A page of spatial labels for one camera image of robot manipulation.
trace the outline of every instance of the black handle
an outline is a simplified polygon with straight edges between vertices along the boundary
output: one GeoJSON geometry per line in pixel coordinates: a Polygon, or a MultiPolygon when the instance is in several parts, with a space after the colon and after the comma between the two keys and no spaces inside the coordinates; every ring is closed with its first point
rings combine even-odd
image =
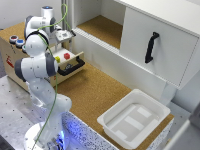
{"type": "Polygon", "coordinates": [[[152,50],[153,50],[153,45],[154,45],[154,40],[158,38],[160,35],[156,32],[153,32],[153,36],[151,37],[149,41],[149,45],[147,48],[147,53],[145,56],[145,63],[148,64],[150,61],[153,60],[153,57],[151,56],[152,50]]]}
{"type": "Polygon", "coordinates": [[[66,76],[66,75],[74,72],[78,68],[82,67],[83,65],[85,65],[85,62],[82,59],[80,59],[79,56],[76,57],[76,61],[78,62],[78,64],[72,68],[61,70],[60,67],[58,67],[58,73],[62,76],[66,76]]]}

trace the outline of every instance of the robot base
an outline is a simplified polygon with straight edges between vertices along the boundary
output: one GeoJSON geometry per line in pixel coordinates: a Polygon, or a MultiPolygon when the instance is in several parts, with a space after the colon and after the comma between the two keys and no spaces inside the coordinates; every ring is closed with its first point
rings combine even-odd
{"type": "MultiPolygon", "coordinates": [[[[35,144],[34,138],[37,135],[37,133],[40,131],[40,129],[42,128],[43,125],[44,125],[44,122],[37,123],[26,132],[25,137],[24,137],[24,150],[32,150],[32,148],[35,144]]],[[[69,138],[66,137],[66,135],[63,138],[64,138],[64,140],[63,140],[64,141],[64,150],[66,150],[66,148],[69,145],[69,138]]],[[[49,149],[49,147],[47,145],[42,146],[39,142],[37,142],[34,147],[34,150],[56,150],[56,148],[52,147],[49,149]]]]}

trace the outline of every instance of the white wall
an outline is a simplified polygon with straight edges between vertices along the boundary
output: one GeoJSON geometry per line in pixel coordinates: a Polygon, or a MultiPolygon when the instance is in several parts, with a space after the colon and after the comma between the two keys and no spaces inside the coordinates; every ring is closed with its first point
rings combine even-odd
{"type": "Polygon", "coordinates": [[[173,102],[189,112],[192,112],[200,102],[200,71],[186,84],[177,91],[173,102]]]}
{"type": "Polygon", "coordinates": [[[29,15],[41,16],[43,6],[54,8],[56,20],[61,19],[61,0],[0,0],[0,29],[24,22],[29,15]]]}

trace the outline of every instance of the white plastic bin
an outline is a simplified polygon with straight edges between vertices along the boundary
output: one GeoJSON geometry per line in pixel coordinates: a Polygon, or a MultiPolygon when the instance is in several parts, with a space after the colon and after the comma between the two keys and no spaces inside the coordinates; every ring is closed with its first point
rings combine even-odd
{"type": "Polygon", "coordinates": [[[97,120],[122,147],[136,149],[169,113],[169,108],[135,89],[97,120]]]}

